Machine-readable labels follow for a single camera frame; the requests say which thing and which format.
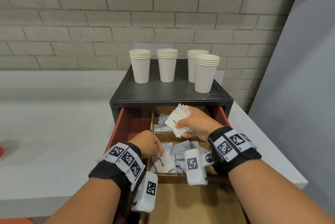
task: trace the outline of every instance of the stack of paper cups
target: stack of paper cups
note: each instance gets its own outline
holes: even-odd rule
[[[208,93],[212,87],[216,68],[220,63],[217,55],[195,55],[195,87],[199,93]]]
[[[189,50],[187,51],[187,59],[188,59],[188,67],[189,67],[189,82],[194,83],[195,82],[195,70],[194,70],[194,58],[195,55],[198,54],[208,54],[209,52],[207,50]]]
[[[159,74],[161,82],[172,82],[176,69],[178,50],[173,48],[162,48],[157,50]]]
[[[131,65],[136,83],[147,83],[149,81],[149,68],[151,51],[147,49],[132,49],[129,51]]]

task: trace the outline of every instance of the left hand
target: left hand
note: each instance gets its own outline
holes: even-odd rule
[[[148,130],[138,133],[129,142],[141,150],[142,159],[147,159],[152,156],[158,158],[164,153],[164,148],[159,139]]]

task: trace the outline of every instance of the right hand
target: right hand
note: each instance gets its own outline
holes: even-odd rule
[[[183,137],[195,137],[197,136],[203,141],[208,141],[208,136],[216,129],[223,127],[217,121],[206,115],[204,112],[198,108],[188,106],[191,115],[185,119],[179,120],[176,124],[176,128],[181,129],[183,127],[188,127],[192,132],[182,133]]]

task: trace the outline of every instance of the white wall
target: white wall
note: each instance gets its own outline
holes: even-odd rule
[[[335,0],[295,0],[249,116],[335,217]]]

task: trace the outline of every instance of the forearm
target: forearm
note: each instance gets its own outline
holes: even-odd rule
[[[228,175],[251,223],[333,223],[304,192],[262,160],[247,161]]]
[[[121,190],[111,179],[90,178],[46,224],[110,224]]]

